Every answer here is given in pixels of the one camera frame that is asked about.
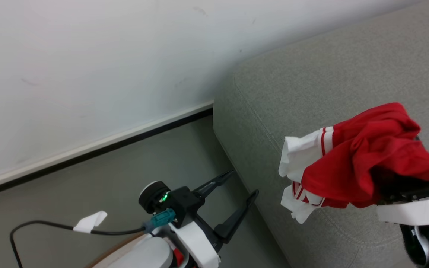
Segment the red cloth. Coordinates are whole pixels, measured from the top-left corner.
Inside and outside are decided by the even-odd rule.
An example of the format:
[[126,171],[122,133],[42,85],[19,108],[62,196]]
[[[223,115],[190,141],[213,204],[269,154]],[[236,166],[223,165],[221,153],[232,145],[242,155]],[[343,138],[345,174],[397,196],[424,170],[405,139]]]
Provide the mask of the red cloth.
[[369,109],[334,125],[333,149],[308,166],[303,187],[325,197],[322,207],[345,208],[376,204],[371,177],[376,168],[429,181],[429,153],[414,138],[419,125],[400,103]]

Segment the teal connector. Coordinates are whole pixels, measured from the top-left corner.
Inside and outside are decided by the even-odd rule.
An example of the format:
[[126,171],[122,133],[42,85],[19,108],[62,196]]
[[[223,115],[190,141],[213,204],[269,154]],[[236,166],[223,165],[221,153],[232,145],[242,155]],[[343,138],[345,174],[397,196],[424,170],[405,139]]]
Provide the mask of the teal connector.
[[152,232],[155,228],[169,224],[176,217],[176,214],[173,209],[169,208],[163,212],[153,215],[153,217],[142,224],[145,227],[145,233],[148,234]]

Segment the gray upholstery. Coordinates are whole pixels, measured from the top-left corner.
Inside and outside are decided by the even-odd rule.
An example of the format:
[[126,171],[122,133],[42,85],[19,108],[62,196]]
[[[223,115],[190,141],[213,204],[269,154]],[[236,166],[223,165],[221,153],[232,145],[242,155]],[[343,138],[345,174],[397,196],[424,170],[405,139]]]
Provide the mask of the gray upholstery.
[[295,268],[387,268],[406,261],[398,226],[375,207],[322,208],[305,224],[280,205],[284,136],[303,136],[401,102],[429,149],[429,0],[242,64],[214,102],[216,135]]

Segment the red and white garment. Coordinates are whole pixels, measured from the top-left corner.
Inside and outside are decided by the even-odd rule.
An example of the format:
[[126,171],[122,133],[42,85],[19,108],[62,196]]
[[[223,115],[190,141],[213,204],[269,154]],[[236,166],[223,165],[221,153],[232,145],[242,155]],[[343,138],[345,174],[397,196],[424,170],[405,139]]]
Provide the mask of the red and white garment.
[[400,103],[369,109],[302,138],[285,137],[279,175],[292,180],[281,205],[299,223],[319,207],[376,204],[371,169],[429,181],[420,127]]

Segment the gray floor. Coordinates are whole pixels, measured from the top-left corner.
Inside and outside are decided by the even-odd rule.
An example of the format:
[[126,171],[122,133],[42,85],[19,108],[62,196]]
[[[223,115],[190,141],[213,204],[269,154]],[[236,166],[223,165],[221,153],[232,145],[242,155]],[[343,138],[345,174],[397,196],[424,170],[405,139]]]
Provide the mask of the gray floor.
[[[212,118],[205,117],[1,192],[0,268],[17,267],[8,239],[17,224],[44,219],[74,225],[105,210],[109,216],[98,229],[133,229],[149,218],[138,205],[138,194],[148,183],[162,180],[171,188],[193,189],[230,169]],[[247,196],[240,180],[232,178],[207,198],[199,214],[214,227]],[[125,238],[45,226],[26,227],[15,235],[24,268],[81,268]],[[221,268],[288,267],[257,209],[247,215],[220,256]]]

